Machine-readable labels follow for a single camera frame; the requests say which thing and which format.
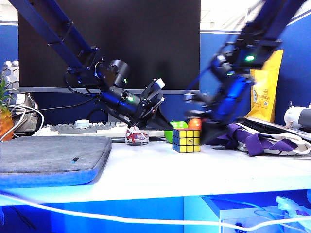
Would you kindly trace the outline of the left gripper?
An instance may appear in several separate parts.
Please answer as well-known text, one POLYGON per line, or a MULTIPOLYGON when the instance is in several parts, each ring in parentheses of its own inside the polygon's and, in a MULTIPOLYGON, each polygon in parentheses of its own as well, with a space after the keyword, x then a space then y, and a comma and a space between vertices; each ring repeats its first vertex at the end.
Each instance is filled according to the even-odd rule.
POLYGON ((133 127, 140 130, 160 130, 172 129, 172 124, 164 117, 161 109, 158 106, 164 101, 164 97, 140 98, 138 105, 138 121, 143 121, 150 114, 153 113, 149 119, 149 123, 136 122, 133 127))

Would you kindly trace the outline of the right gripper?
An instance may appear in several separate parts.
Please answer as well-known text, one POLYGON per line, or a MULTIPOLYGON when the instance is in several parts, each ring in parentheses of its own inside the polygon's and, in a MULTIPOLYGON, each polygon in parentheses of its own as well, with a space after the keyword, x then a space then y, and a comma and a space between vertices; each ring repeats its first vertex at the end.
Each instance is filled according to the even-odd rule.
MULTIPOLYGON (((197 109, 188 109, 185 112, 186 117, 215 120, 213 116, 214 96, 208 93, 190 91, 184 94, 185 103, 193 103, 197 109)), ((201 124, 201 143, 208 143, 211 140, 226 134, 228 128, 226 125, 213 121, 202 121, 201 124)))

